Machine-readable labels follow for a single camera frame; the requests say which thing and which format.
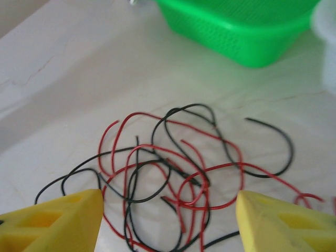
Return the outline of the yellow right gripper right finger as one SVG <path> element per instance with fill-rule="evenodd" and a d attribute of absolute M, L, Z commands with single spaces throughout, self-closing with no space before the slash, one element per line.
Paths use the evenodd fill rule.
<path fill-rule="evenodd" d="M 335 216 L 239 191 L 236 218 L 244 251 L 335 251 Z"/>

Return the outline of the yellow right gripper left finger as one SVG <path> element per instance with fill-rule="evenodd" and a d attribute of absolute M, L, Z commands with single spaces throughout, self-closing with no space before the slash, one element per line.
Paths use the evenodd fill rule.
<path fill-rule="evenodd" d="M 1 215 L 1 251 L 94 251 L 103 216 L 99 189 Z"/>

